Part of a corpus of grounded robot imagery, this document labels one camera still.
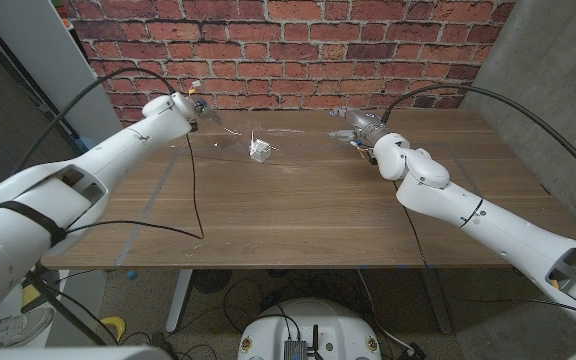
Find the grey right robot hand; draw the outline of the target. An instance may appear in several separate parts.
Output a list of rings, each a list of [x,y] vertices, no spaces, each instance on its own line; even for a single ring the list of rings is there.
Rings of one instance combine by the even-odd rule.
[[[331,115],[343,118],[351,127],[350,130],[329,132],[327,136],[331,139],[373,147],[379,139],[390,133],[381,118],[373,113],[337,107],[331,111]]]

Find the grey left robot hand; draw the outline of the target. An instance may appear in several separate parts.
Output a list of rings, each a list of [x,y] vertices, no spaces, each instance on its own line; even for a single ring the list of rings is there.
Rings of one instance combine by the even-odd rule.
[[[217,124],[222,124],[221,116],[216,112],[215,109],[210,107],[206,100],[199,99],[195,100],[195,110],[199,118],[204,120],[210,120]]]

